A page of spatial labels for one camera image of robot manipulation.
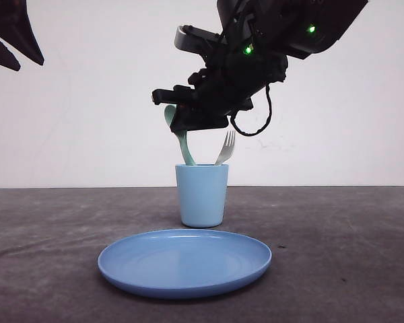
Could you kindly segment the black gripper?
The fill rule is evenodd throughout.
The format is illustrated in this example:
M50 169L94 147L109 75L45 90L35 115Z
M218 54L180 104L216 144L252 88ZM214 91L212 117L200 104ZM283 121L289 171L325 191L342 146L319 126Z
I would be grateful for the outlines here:
M229 125L226 115L252 109L251 96L270 83L284 81L287 68L285 55L246 43L217 65L206 65L194 72L187 86L155 89L151 99L155 105L186 106L169 107L169 127L174 134L223 129Z

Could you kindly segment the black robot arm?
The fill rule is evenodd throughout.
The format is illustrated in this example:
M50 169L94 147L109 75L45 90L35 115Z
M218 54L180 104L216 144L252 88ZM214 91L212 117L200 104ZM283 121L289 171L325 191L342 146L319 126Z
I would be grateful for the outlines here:
M200 55L205 67L187 85L153 91L154 104L174 104L170 130L200 131L235 123L252 96L284 81L288 58L305 59L333 46L366 6L355 1L218 1L222 32L177 28L179 50Z

